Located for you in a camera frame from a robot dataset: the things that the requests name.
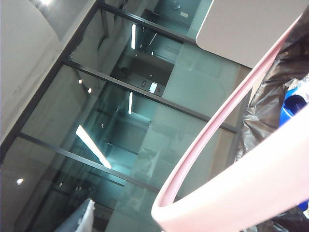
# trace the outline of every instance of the glass panel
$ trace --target glass panel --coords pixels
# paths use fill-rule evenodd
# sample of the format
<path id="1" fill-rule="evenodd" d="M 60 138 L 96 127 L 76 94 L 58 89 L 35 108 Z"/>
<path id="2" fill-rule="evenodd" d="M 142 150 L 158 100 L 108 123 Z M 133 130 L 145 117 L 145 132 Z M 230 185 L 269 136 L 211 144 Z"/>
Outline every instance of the glass panel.
<path id="1" fill-rule="evenodd" d="M 22 132 L 160 188 L 204 125 L 63 66 Z M 233 137 L 222 129 L 215 133 L 193 168 L 200 173 L 197 184 L 209 179 L 220 157 L 225 167 Z"/>
<path id="2" fill-rule="evenodd" d="M 1 167 L 1 231 L 52 232 L 86 199 L 93 232 L 159 232 L 156 193 L 17 138 Z"/>
<path id="3" fill-rule="evenodd" d="M 106 1 L 195 40 L 212 0 Z"/>
<path id="4" fill-rule="evenodd" d="M 109 12 L 102 16 L 108 37 L 97 49 L 99 28 L 92 25 L 99 19 L 94 18 L 71 55 L 75 62 L 204 115 L 212 116 L 249 72 L 239 64 Z M 237 107 L 226 123 L 235 126 L 240 109 Z"/>

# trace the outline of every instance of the pink plastic rim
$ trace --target pink plastic rim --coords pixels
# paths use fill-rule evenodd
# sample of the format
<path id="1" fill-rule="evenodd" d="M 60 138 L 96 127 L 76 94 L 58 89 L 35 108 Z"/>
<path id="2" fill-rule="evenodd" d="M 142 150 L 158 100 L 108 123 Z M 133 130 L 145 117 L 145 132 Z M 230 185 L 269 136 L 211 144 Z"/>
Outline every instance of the pink plastic rim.
<path id="1" fill-rule="evenodd" d="M 246 157 L 173 203 L 202 149 L 256 80 L 267 72 L 298 19 L 214 114 L 165 181 L 152 207 L 153 218 L 165 232 L 236 232 L 283 212 L 309 197 L 309 185 L 304 185 L 304 181 L 309 180 L 309 146 L 305 140 L 309 141 L 309 136 L 298 131 L 300 125 L 308 125 L 306 117 L 309 116 L 309 107 L 306 107 Z M 289 148 L 282 146 L 283 136 L 295 132 L 302 136 L 302 140 L 293 138 Z M 276 172 L 281 173 L 282 169 L 289 170 L 290 176 L 285 173 L 279 178 Z M 254 192 L 257 186 L 263 191 Z"/>

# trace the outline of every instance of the metal mullion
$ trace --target metal mullion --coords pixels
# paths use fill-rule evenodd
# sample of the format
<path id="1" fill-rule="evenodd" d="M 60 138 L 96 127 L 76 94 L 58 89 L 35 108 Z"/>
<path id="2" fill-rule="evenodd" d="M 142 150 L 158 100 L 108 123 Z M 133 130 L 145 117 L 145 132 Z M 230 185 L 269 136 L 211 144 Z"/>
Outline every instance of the metal mullion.
<path id="1" fill-rule="evenodd" d="M 182 113 L 185 113 L 185 114 L 190 115 L 192 117 L 195 117 L 197 119 L 203 120 L 205 122 L 208 122 L 211 119 L 211 117 L 209 117 L 209 116 L 206 116 L 206 115 L 201 114 L 201 113 L 199 113 L 197 111 L 191 110 L 191 109 L 189 109 L 187 107 L 184 107 L 182 105 L 176 104 L 176 103 L 174 103 L 172 101 L 169 101 L 169 100 L 166 100 L 164 98 L 161 98 L 161 97 L 159 97 L 159 96 L 157 96 L 155 94 L 152 94 L 152 93 L 150 93 L 148 91 L 145 91 L 143 89 L 137 88 L 137 87 L 135 87 L 133 85 L 130 85 L 130 84 L 126 83 L 126 82 L 120 81 L 120 80 L 118 80 L 116 78 L 110 77 L 110 76 L 108 76 L 106 74 L 103 74 L 101 72 L 93 70 L 93 69 L 91 69 L 91 68 L 89 68 L 87 66 L 81 65 L 81 64 L 76 63 L 76 62 L 71 61 L 71 60 L 65 60 L 63 62 L 64 62 L 65 65 L 67 65 L 67 66 L 69 66 L 71 68 L 79 70 L 79 71 L 81 71 L 83 73 L 86 73 L 88 75 L 91 75 L 93 77 L 101 79 L 103 81 L 107 81 L 107 82 L 116 84 L 118 86 L 124 87 L 124 88 L 126 88 L 126 89 L 128 89 L 130 91 L 137 92 L 137 93 L 141 94 L 142 96 L 144 96 L 144 97 L 146 97 L 146 98 L 148 98 L 150 100 L 153 100 L 153 101 L 155 101 L 157 103 L 160 103 L 162 105 L 165 105 L 167 107 L 170 107 L 172 109 L 180 111 Z M 231 126 L 229 124 L 226 124 L 226 123 L 223 123 L 220 126 L 220 128 L 222 128 L 222 129 L 224 129 L 226 131 L 232 132 L 232 133 L 237 133 L 238 132 L 236 127 L 233 127 L 233 126 Z"/>
<path id="2" fill-rule="evenodd" d="M 65 157 L 68 157 L 70 159 L 76 160 L 76 161 L 78 161 L 80 163 L 86 164 L 88 166 L 91 166 L 93 168 L 96 168 L 98 170 L 106 172 L 108 174 L 114 175 L 116 177 L 119 177 L 119 178 L 121 178 L 121 179 L 123 179 L 125 181 L 128 181 L 128 182 L 130 182 L 132 184 L 135 184 L 135 185 L 137 185 L 139 187 L 148 189 L 148 190 L 150 190 L 152 192 L 156 192 L 156 193 L 158 193 L 160 191 L 160 189 L 155 187 L 155 186 L 144 184 L 144 183 L 142 183 L 142 182 L 140 182 L 140 181 L 138 181 L 138 180 L 136 180 L 136 179 L 134 179 L 134 178 L 132 178 L 132 177 L 130 177 L 128 175 L 122 174 L 122 173 L 120 173 L 118 171 L 115 171 L 113 169 L 106 168 L 102 164 L 99 164 L 99 163 L 93 162 L 91 160 L 88 160 L 88 159 L 86 159 L 84 157 L 76 155 L 76 154 L 74 154 L 72 152 L 69 152 L 67 150 L 64 150 L 64 149 L 62 149 L 60 147 L 51 145 L 51 144 L 49 144 L 47 142 L 44 142 L 44 141 L 42 141 L 40 139 L 37 139 L 37 138 L 34 138 L 34 137 L 32 137 L 30 135 L 27 135 L 25 133 L 19 132 L 16 135 L 18 137 L 22 138 L 22 139 L 25 139 L 25 140 L 29 141 L 29 142 L 32 142 L 32 143 L 37 144 L 39 146 L 45 147 L 45 148 L 47 148 L 49 150 L 53 150 L 56 153 L 59 153 L 59 154 L 65 156 Z"/>
<path id="3" fill-rule="evenodd" d="M 116 7 L 113 7 L 111 5 L 108 5 L 106 3 L 104 3 L 103 0 L 99 0 L 99 4 L 100 4 L 100 7 L 103 9 L 103 10 L 106 10 L 110 13 L 113 13 L 115 15 L 118 15 L 122 18 L 126 18 L 130 21 L 133 21 L 135 23 L 138 23 L 139 25 L 142 25 L 142 26 L 146 26 L 148 27 L 149 29 L 151 30 L 154 30 L 156 32 L 158 32 L 159 34 L 162 34 L 162 35 L 165 35 L 165 36 L 168 36 L 170 38 L 173 38 L 179 42 L 182 42 L 182 43 L 187 43 L 187 44 L 191 44 L 193 46 L 197 46 L 197 43 L 195 42 L 195 40 L 187 37 L 187 36 L 184 36 L 184 35 L 181 35 L 175 31 L 172 31 L 166 27 L 163 27 L 159 24 L 156 24 L 156 23 L 153 23 L 147 19 L 144 19 L 144 18 L 141 18 L 137 15 L 134 15 L 134 14 L 131 14 L 125 10 L 121 10 L 121 9 L 118 9 Z"/>

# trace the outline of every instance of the fluorescent light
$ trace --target fluorescent light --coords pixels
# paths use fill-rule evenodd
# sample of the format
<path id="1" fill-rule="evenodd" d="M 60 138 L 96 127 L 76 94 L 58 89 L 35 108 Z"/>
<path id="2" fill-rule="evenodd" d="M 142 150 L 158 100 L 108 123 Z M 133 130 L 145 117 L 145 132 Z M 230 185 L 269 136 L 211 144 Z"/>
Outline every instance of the fluorescent light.
<path id="1" fill-rule="evenodd" d="M 41 3 L 48 5 L 52 0 L 41 0 Z"/>
<path id="2" fill-rule="evenodd" d="M 24 182 L 24 179 L 23 179 L 23 178 L 16 180 L 16 183 L 17 183 L 18 185 L 21 185 L 23 182 Z"/>
<path id="3" fill-rule="evenodd" d="M 136 25 L 132 25 L 132 36 L 131 36 L 131 48 L 135 49 L 135 33 L 136 33 Z"/>
<path id="4" fill-rule="evenodd" d="M 87 134 L 87 132 L 83 129 L 81 125 L 78 126 L 76 130 L 76 134 L 80 139 L 87 145 L 87 147 L 98 157 L 100 162 L 107 168 L 112 168 L 111 164 L 107 161 L 107 159 L 104 157 L 102 152 L 98 149 L 98 147 L 95 145 L 95 143 L 92 141 L 90 136 Z"/>
<path id="5" fill-rule="evenodd" d="M 129 115 L 132 112 L 132 98 L 133 98 L 133 92 L 130 92 L 130 96 L 129 96 Z"/>
<path id="6" fill-rule="evenodd" d="M 149 92 L 154 93 L 157 86 L 158 86 L 157 83 L 152 82 L 152 84 L 151 84 L 151 86 L 150 86 L 150 88 L 149 88 Z"/>
<path id="7" fill-rule="evenodd" d="M 156 33 L 155 33 L 155 35 L 153 36 L 153 39 L 150 41 L 149 45 L 151 45 L 151 44 L 152 44 L 152 42 L 154 41 L 154 39 L 155 39 L 156 35 L 157 35 L 157 32 L 156 32 Z"/>

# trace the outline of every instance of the white wall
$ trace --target white wall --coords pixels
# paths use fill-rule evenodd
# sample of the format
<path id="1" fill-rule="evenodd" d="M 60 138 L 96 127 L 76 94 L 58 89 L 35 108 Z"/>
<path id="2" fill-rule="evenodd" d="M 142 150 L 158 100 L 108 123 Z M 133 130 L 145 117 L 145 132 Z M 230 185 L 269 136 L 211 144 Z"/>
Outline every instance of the white wall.
<path id="1" fill-rule="evenodd" d="M 213 0 L 197 44 L 252 68 L 309 0 Z"/>
<path id="2" fill-rule="evenodd" d="M 30 1 L 1 1 L 1 143 L 93 3 L 88 0 L 81 11 L 75 12 L 75 20 L 70 28 L 65 25 L 67 33 L 60 41 Z M 62 18 L 52 15 L 61 28 Z"/>

